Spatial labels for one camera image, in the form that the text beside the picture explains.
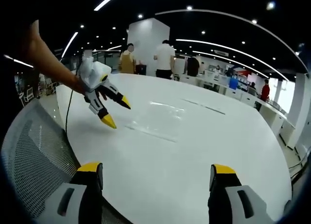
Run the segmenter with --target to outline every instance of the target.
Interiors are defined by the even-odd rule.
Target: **white counter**
[[[218,163],[267,203],[272,219],[282,216],[292,195],[289,170],[256,109],[181,82],[130,74],[109,79],[132,110],[103,100],[114,130],[74,92],[68,139],[81,164],[103,163],[103,196],[118,212],[135,224],[207,224],[210,166]],[[63,120],[69,97],[69,88],[57,87]]]

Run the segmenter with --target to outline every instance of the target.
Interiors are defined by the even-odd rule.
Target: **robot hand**
[[[121,106],[131,109],[125,96],[110,83],[108,75],[111,73],[111,67],[100,62],[93,62],[93,57],[87,58],[80,67],[80,78],[85,84],[85,101],[89,103],[89,109],[111,128],[117,128],[111,115],[100,100],[101,94],[117,102]]]

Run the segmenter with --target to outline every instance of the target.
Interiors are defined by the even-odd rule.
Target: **black pants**
[[[161,70],[157,69],[155,72],[156,77],[164,78],[164,79],[171,79],[172,71],[170,70]]]

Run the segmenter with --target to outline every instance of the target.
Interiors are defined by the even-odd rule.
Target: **floor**
[[[44,107],[44,109],[53,117],[53,119],[62,127],[64,128],[63,121],[61,120],[60,113],[58,110],[57,105],[57,98],[56,94],[52,94],[49,96],[42,96],[39,99],[41,105]],[[292,167],[299,163],[299,157],[295,150],[291,150],[290,148],[286,147],[282,141],[282,139],[278,136],[277,140],[280,144],[280,147],[284,153],[286,162],[288,167]],[[301,169],[301,165],[298,165],[290,170],[290,175],[295,175],[299,170]]]

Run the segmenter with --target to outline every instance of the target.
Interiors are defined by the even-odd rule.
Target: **red shirt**
[[[267,99],[269,97],[269,93],[270,93],[270,87],[269,87],[268,84],[266,84],[262,88],[260,99],[263,100],[263,101],[267,101]]]

